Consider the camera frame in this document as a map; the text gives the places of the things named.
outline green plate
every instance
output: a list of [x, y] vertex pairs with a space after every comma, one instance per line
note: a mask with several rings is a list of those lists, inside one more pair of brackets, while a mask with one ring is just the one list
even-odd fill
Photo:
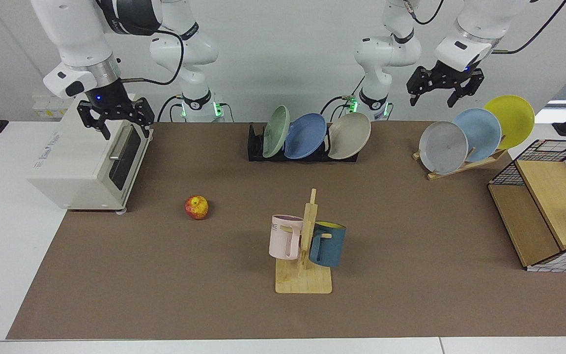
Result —
[[263, 132], [263, 157], [266, 159], [277, 154], [283, 148], [289, 130], [289, 110], [279, 106]]

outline dish rack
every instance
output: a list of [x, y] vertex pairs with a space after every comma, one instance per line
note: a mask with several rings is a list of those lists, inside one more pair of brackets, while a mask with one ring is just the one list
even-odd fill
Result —
[[248, 134], [248, 161], [272, 161], [272, 162], [289, 162], [289, 161], [303, 161], [303, 162], [319, 162], [319, 163], [355, 163], [357, 162], [357, 157], [359, 152], [347, 159], [336, 160], [329, 157], [329, 150], [327, 146], [330, 146], [331, 137], [329, 135], [329, 130], [326, 132], [326, 139], [329, 143], [320, 144], [320, 147], [311, 153], [311, 155], [303, 159], [290, 159], [285, 156], [283, 150], [277, 152], [276, 155], [272, 157], [263, 157], [263, 131], [265, 127], [261, 127], [261, 132], [256, 133], [253, 123], [250, 123], [249, 134]]

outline blue mug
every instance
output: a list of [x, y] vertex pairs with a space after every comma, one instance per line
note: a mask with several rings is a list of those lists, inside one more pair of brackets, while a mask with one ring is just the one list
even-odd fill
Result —
[[317, 265], [336, 267], [340, 264], [346, 227], [334, 222], [316, 221], [311, 240], [310, 261]]

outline wooden mug tree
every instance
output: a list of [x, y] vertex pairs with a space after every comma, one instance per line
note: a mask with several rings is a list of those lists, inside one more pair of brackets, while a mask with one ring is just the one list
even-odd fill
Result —
[[276, 292], [279, 294], [330, 294], [333, 291], [330, 267], [310, 261], [311, 239], [316, 225], [318, 205], [316, 190], [311, 190], [310, 202], [305, 204], [300, 253], [296, 260], [277, 258]]

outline pink mug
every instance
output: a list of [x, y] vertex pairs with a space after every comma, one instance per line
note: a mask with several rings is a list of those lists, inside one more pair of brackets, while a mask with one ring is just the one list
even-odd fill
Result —
[[295, 260], [300, 250], [303, 219], [291, 215], [272, 215], [270, 256], [281, 260]]

